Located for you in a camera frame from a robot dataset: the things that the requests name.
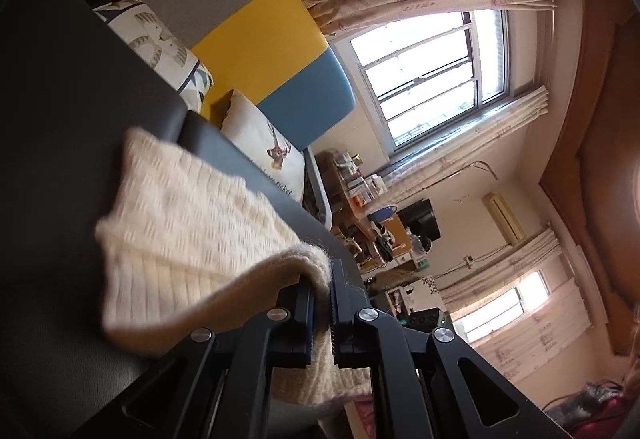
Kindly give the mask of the cream knitted sweater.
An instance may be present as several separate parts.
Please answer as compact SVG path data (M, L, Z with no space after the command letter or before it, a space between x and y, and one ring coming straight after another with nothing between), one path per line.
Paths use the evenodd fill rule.
M300 240L265 194L140 128L126 133L122 165L115 205L96 225L111 341L163 355L199 327L237 329L307 279L317 315L311 363L277 370L273 396L320 405L370 393L367 370L334 362L329 255Z

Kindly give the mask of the small side window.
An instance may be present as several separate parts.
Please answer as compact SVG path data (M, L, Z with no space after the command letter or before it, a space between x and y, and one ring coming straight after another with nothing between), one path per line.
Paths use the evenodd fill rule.
M544 276L540 271L534 271L496 299L454 320L454 329L473 344L538 309L549 296Z

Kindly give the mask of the cluttered wooden desk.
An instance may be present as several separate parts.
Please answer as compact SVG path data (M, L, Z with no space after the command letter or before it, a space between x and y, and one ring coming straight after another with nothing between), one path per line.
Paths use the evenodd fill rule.
M316 161L328 197L332 232L354 256L363 280L396 268L418 270L411 254L412 235L400 218L392 213L380 222L372 220L348 194L333 156L321 152Z

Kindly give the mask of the black monitor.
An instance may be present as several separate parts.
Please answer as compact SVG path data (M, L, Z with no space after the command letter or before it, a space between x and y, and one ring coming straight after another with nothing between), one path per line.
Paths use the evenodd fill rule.
M440 238L439 226L430 199L416 201L398 212L404 227L419 239L434 242Z

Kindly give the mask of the blue handbag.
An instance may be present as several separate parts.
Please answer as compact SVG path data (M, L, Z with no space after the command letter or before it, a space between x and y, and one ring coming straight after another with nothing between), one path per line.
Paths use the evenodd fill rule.
M392 218L396 214L396 212L397 212L396 205L387 205L369 214L368 218L371 221L375 221L377 223L383 223L384 221Z

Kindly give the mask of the white deer print pillow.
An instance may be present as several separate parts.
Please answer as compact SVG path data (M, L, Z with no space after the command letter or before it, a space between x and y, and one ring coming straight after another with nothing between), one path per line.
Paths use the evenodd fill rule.
M305 160L302 152L241 92L232 92L230 108L222 122L224 134L298 204L303 203Z

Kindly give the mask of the large window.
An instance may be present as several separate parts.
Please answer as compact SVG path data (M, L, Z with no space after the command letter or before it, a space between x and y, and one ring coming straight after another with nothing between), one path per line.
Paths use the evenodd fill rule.
M387 155L511 93L509 21L483 9L392 21L332 43Z

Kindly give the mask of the patterned cat print pillow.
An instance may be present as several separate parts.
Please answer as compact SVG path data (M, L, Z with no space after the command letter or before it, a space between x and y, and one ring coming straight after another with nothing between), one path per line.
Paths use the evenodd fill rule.
M99 6L94 13L178 92L189 110L201 112L205 95L214 84L212 74L145 2L120 0Z

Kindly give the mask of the grey yellow blue sofa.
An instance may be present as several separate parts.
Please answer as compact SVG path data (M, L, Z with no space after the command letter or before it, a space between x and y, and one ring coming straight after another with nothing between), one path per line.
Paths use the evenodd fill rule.
M120 0L84 1L94 12L99 6ZM205 95L201 112L195 112L200 120L224 136L222 122L232 92L241 92L303 153L303 200L307 193L320 193L319 172L311 159L310 146L346 118L356 101L340 62L303 2L142 2L213 76L214 84ZM246 158L237 147L235 150Z

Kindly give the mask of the wall air conditioner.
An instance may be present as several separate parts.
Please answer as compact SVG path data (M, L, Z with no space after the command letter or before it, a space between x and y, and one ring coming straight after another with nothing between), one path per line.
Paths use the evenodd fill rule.
M521 222L501 194L489 192L483 203L506 243L514 246L526 239L527 233Z

